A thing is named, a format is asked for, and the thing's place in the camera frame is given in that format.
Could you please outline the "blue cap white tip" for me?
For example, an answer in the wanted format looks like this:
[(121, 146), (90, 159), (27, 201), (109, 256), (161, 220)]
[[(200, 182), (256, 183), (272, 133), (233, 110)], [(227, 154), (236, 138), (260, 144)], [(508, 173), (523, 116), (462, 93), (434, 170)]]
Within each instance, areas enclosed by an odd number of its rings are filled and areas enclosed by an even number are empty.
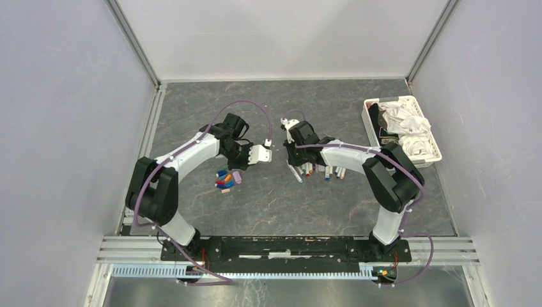
[(216, 174), (217, 177), (222, 177), (224, 175), (227, 175), (228, 172), (225, 169), (219, 170)]

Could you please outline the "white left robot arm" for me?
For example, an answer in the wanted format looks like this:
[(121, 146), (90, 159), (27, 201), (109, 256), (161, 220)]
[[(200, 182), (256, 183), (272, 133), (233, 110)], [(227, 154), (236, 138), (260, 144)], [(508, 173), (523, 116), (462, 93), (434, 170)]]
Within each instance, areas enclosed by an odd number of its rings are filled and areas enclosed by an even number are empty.
[(238, 115), (228, 113), (222, 122), (206, 125), (184, 145), (171, 153), (137, 160), (125, 198), (125, 206), (150, 220), (177, 242), (176, 252), (184, 260), (194, 260), (201, 252), (199, 231), (178, 211), (179, 183), (192, 170), (218, 155), (228, 160), (228, 169), (245, 170), (254, 143), (244, 140), (249, 129)]

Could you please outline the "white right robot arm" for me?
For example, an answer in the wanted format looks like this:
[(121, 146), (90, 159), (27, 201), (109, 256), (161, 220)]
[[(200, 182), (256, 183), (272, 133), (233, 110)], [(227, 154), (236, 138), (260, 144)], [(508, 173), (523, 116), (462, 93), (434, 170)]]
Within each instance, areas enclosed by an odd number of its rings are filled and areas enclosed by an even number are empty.
[(307, 121), (281, 119), (286, 132), (288, 162), (304, 171), (310, 165), (336, 167), (366, 176), (380, 205), (377, 222), (369, 234), (370, 255), (385, 261), (395, 252), (405, 211), (424, 193), (424, 178), (403, 149), (394, 143), (366, 147), (336, 138), (319, 138)]

